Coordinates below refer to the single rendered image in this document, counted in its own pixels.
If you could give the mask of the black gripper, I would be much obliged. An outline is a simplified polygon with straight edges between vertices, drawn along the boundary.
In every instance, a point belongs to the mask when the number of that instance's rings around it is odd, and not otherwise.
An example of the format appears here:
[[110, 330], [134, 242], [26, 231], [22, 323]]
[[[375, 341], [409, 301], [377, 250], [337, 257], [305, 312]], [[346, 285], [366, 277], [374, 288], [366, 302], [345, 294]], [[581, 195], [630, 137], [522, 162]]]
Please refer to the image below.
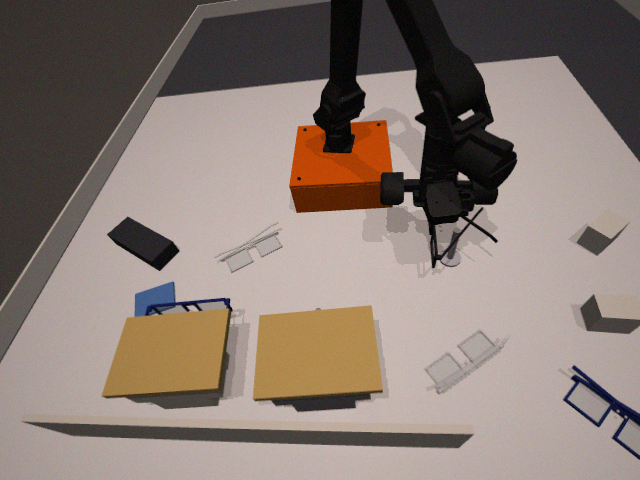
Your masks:
[[[380, 203], [383, 205], [400, 205], [404, 202], [404, 192], [413, 192], [413, 204], [422, 207], [426, 214], [425, 202], [420, 201], [419, 190], [426, 177], [433, 181], [446, 179], [448, 174], [456, 174], [459, 188], [473, 191], [475, 205], [493, 205], [498, 196], [498, 188], [487, 190], [473, 180], [458, 180], [459, 171], [450, 165], [436, 165], [422, 157], [420, 179], [404, 179], [404, 172], [384, 172], [381, 175]], [[426, 214], [427, 217], [427, 214]]]

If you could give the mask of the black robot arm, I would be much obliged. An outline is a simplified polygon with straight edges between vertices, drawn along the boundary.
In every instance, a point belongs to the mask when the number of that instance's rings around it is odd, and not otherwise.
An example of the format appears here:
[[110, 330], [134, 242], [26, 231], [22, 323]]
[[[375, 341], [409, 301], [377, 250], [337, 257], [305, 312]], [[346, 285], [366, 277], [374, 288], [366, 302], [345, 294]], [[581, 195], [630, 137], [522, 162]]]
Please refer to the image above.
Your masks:
[[[487, 190], [501, 185], [517, 163], [514, 144], [485, 131], [494, 122], [484, 80], [471, 58], [449, 38], [433, 0], [385, 0], [417, 68], [416, 90], [426, 126], [424, 158], [450, 165]], [[351, 120], [365, 108], [356, 82], [363, 0], [331, 0], [330, 79], [315, 124], [325, 131], [323, 152], [351, 153]], [[474, 115], [457, 117], [472, 110]], [[474, 210], [473, 191], [456, 174], [426, 177], [419, 197], [431, 225], [455, 223]]]

